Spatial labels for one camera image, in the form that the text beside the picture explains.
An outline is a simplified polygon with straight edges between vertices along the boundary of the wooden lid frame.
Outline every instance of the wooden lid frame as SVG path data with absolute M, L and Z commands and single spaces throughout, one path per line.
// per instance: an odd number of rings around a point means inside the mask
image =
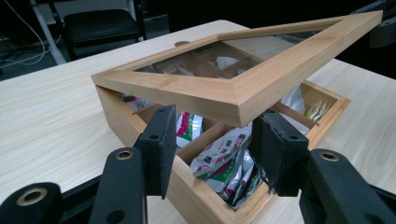
M 95 85 L 243 127 L 382 20 L 382 11 L 212 35 L 93 75 Z M 231 79 L 134 70 L 223 40 L 323 30 Z

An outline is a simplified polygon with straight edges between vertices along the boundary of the wooden box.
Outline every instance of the wooden box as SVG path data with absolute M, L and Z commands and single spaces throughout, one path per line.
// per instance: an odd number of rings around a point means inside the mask
M 234 211 L 205 181 L 192 175 L 191 160 L 232 127 L 249 124 L 269 107 L 308 127 L 306 136 L 312 148 L 349 101 L 306 79 L 379 24 L 381 15 L 369 12 L 214 35 L 110 69 L 92 79 L 107 122 L 125 146 L 134 144 L 161 105 L 176 105 L 208 120 L 201 136 L 177 152 L 167 197 L 191 223 L 249 223 L 270 199 L 268 187 L 261 184 Z M 284 34 L 306 32 L 313 35 L 301 43 L 285 40 Z M 222 66 L 219 57 L 234 61 Z M 318 122 L 279 102 L 299 85 L 306 107 L 318 100 L 332 105 Z M 120 92 L 156 104 L 133 111 L 120 99 Z

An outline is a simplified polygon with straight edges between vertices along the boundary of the black chair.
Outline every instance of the black chair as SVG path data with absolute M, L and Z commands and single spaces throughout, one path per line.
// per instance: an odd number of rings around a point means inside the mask
M 106 9 L 69 14 L 64 16 L 64 22 L 52 0 L 40 2 L 49 5 L 72 61 L 78 58 L 75 52 L 78 48 L 132 39 L 138 42 L 140 37 L 147 39 L 140 0 L 133 0 L 136 20 L 127 10 Z

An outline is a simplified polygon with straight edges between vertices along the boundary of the metal ring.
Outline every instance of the metal ring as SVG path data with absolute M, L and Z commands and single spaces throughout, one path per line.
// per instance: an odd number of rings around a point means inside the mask
M 119 161 L 125 161 L 125 160 L 132 158 L 133 155 L 134 155 L 134 153 L 132 151 L 123 150 L 123 151 L 117 153 L 116 159 Z
M 33 193 L 39 193 L 38 196 L 32 199 L 26 199 L 28 195 Z M 34 203 L 40 202 L 44 197 L 46 197 L 48 191 L 44 188 L 34 188 L 26 190 L 17 200 L 17 205 L 19 206 L 28 206 Z
M 331 152 L 320 152 L 319 156 L 326 161 L 339 161 L 340 158 Z

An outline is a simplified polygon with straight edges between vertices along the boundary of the light wooden table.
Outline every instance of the light wooden table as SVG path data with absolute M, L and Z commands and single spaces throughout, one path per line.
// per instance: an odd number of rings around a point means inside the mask
M 0 82 L 0 202 L 17 189 L 54 182 L 62 191 L 102 173 L 123 147 L 110 130 L 91 75 L 215 33 L 246 29 L 215 21 Z M 347 156 L 370 183 L 396 193 L 396 81 L 332 60 L 308 80 L 351 99 L 318 143 Z M 150 223 L 185 223 L 175 207 L 148 198 Z M 274 197 L 257 222 L 302 223 L 298 198 Z

